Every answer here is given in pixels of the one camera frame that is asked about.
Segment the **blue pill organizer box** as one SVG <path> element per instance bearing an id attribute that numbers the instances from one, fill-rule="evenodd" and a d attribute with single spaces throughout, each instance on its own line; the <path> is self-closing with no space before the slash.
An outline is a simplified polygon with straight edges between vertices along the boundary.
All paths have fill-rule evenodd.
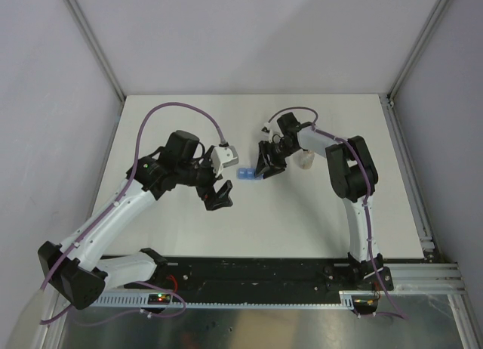
<path id="1" fill-rule="evenodd" d="M 243 181 L 261 181 L 263 176 L 256 176 L 254 168 L 238 168 L 237 178 Z"/>

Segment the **clear pill bottle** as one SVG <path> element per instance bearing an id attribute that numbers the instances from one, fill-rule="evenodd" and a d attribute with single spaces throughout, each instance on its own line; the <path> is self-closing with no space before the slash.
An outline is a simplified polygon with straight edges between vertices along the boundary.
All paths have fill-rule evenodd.
<path id="1" fill-rule="evenodd" d="M 294 156 L 296 165 L 303 169 L 309 170 L 315 160 L 315 153 L 311 150 L 300 150 Z"/>

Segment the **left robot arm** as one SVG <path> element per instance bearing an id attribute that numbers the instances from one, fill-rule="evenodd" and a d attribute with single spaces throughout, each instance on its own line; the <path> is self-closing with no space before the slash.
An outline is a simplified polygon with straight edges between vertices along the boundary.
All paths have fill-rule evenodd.
<path id="1" fill-rule="evenodd" d="M 110 201 L 76 232 L 59 244 L 44 243 L 38 257 L 48 282 L 78 310 L 91 306 L 106 290 L 135 282 L 152 288 L 168 277 L 168 262 L 154 249 L 117 258 L 104 258 L 118 235 L 162 195 L 182 185 L 195 188 L 208 211 L 232 206 L 232 182 L 216 190 L 222 170 L 238 163 L 233 146 L 211 146 L 197 158 L 201 144 L 186 131 L 171 133 L 167 143 L 136 159 Z"/>

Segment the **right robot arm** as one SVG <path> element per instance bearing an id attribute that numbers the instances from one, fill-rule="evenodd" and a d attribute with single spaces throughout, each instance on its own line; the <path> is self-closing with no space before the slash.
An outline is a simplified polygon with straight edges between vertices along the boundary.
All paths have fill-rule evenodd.
<path id="1" fill-rule="evenodd" d="M 267 139 L 258 143 L 254 176 L 263 179 L 286 170 L 287 158 L 300 151 L 326 159 L 331 186 L 343 200 L 349 227 L 349 280 L 366 289 L 382 270 L 382 255 L 373 235 L 372 203 L 379 175 L 365 139 L 344 139 L 320 130 L 314 122 L 301 123 L 292 112 L 277 120 L 280 132 L 266 122 L 261 131 Z"/>

